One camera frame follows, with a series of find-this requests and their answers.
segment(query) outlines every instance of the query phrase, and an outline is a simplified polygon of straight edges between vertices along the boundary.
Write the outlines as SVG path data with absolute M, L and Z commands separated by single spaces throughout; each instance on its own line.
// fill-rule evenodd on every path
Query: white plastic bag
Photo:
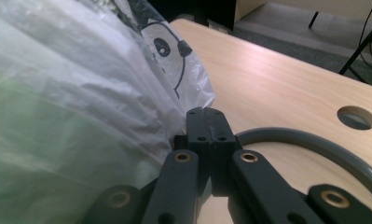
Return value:
M 144 42 L 101 8 L 0 0 L 0 224 L 78 223 L 157 177 L 185 107 Z

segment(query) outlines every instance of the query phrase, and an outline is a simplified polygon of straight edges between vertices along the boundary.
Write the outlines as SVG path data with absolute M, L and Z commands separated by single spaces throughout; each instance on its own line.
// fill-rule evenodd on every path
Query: light wood tabletop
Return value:
M 372 114 L 371 86 L 191 21 L 174 21 L 172 26 L 199 55 L 216 93 L 212 107 L 224 112 L 234 133 L 260 127 L 298 129 L 331 140 L 372 166 L 372 129 L 355 130 L 338 119 L 344 106 L 350 106 L 344 111 L 361 116 L 364 110 Z M 372 118 L 365 119 L 372 126 Z M 247 148 L 262 153 L 301 192 L 327 183 L 372 209 L 372 194 L 326 158 L 280 143 Z M 211 198 L 199 223 L 232 223 L 227 199 Z

